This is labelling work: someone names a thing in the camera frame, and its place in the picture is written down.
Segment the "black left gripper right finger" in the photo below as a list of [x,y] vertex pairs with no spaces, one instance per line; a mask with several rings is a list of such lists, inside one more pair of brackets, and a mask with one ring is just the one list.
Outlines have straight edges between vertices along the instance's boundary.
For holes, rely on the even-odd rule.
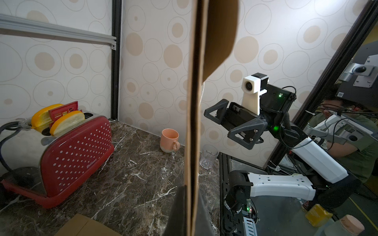
[[207,212],[201,192],[198,194],[198,205],[195,222],[195,236],[214,236],[215,232],[212,228],[211,219]]

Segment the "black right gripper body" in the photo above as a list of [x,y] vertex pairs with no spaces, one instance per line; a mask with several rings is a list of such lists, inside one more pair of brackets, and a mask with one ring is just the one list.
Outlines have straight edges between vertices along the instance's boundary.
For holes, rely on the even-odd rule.
[[267,93],[260,98],[259,116],[235,102],[230,103],[221,125],[229,132],[239,125],[260,118],[268,123],[266,131],[270,132],[284,146],[301,148],[307,145],[307,143],[300,144],[307,138],[307,135],[290,121],[288,113],[289,108],[297,98],[296,89],[291,92],[287,88],[294,87],[279,88],[268,85]]

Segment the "kraft file bag stack bottom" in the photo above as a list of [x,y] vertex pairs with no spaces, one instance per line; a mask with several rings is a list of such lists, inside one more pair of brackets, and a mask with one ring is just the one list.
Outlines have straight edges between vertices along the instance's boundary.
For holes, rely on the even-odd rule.
[[239,1],[194,1],[189,52],[184,186],[185,234],[195,234],[200,158],[200,103],[206,79],[229,57],[235,43]]

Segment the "kraft file bag stack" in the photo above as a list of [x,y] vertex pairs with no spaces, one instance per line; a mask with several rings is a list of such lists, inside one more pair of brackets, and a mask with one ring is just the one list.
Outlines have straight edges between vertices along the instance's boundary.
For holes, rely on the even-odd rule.
[[55,236],[121,236],[105,225],[84,215],[76,214]]
[[229,57],[235,43],[239,1],[194,1],[189,52],[184,186],[185,234],[195,234],[200,158],[200,103],[206,79]]

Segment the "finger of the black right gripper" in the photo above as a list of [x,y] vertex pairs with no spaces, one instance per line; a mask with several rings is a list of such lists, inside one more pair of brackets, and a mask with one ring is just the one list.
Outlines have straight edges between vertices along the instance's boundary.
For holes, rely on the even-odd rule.
[[217,124],[221,124],[226,114],[228,104],[228,100],[222,99],[217,104],[205,109],[204,117],[210,119],[211,121]]
[[261,135],[266,131],[268,123],[264,119],[255,118],[239,125],[228,132],[228,138],[252,150],[255,144],[262,144],[264,139]]

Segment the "kraft file bag stack top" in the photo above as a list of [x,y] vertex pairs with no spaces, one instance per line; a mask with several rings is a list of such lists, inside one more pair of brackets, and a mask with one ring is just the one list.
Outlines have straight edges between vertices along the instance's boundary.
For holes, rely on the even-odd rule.
[[121,236],[105,225],[84,215],[76,214],[55,236]]

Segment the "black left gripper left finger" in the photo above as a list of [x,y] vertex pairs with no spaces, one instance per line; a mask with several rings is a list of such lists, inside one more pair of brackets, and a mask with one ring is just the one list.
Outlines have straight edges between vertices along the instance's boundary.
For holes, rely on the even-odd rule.
[[187,187],[178,188],[163,236],[185,236],[187,234]]

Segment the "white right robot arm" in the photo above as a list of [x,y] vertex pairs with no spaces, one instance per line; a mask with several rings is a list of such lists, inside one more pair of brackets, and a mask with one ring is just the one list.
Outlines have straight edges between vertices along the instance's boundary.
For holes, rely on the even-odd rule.
[[245,105],[223,99],[207,108],[204,116],[223,126],[228,131],[228,138],[246,149],[262,143],[262,133],[269,131],[305,161],[315,175],[260,175],[232,171],[228,176],[225,207],[232,214],[238,214],[250,198],[258,196],[299,198],[314,201],[325,209],[339,207],[360,186],[360,180],[290,121],[288,109],[296,99],[295,92],[272,85],[266,88],[267,92],[259,100],[259,115]]

